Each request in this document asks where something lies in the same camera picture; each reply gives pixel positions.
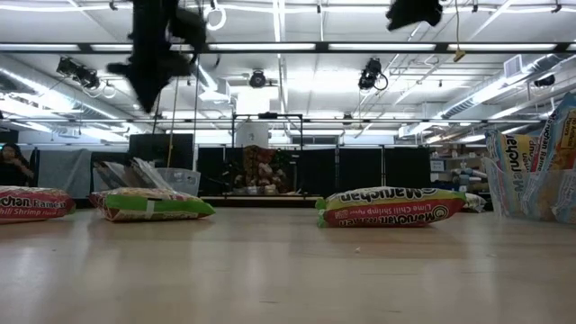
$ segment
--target plastic bin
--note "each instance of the plastic bin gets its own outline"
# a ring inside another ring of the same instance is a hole
[[[576,223],[576,171],[504,173],[489,158],[482,163],[499,216]]]
[[[157,167],[156,170],[174,190],[198,195],[200,172],[172,167]]]

